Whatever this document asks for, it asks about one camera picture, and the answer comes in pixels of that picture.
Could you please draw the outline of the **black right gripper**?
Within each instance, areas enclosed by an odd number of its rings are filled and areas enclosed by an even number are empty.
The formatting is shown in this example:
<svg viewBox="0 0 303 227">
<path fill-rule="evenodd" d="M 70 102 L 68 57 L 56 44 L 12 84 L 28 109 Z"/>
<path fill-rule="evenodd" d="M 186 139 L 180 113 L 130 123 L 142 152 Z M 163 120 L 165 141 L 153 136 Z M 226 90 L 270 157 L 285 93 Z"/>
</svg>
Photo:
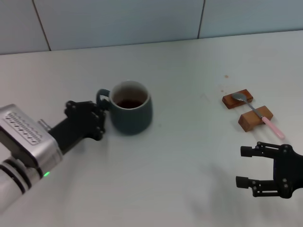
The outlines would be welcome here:
<svg viewBox="0 0 303 227">
<path fill-rule="evenodd" d="M 253 197 L 281 197 L 289 199 L 303 188 L 303 156 L 289 144 L 257 142 L 255 147 L 241 146 L 242 157 L 266 157 L 274 160 L 273 179 L 255 180 L 236 177 L 236 186 L 252 189 Z"/>
</svg>

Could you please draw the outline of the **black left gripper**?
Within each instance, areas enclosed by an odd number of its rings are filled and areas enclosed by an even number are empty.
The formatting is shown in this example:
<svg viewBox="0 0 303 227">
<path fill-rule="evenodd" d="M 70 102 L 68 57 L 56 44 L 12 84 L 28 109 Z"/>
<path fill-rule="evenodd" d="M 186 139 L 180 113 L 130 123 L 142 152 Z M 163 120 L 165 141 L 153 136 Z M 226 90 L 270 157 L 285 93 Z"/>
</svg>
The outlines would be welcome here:
<svg viewBox="0 0 303 227">
<path fill-rule="evenodd" d="M 49 134 L 58 143 L 62 153 L 66 153 L 81 140 L 90 138 L 100 141 L 105 134 L 105 111 L 109 110 L 109 101 L 96 96 L 96 101 L 66 103 L 66 118 L 54 126 Z"/>
</svg>

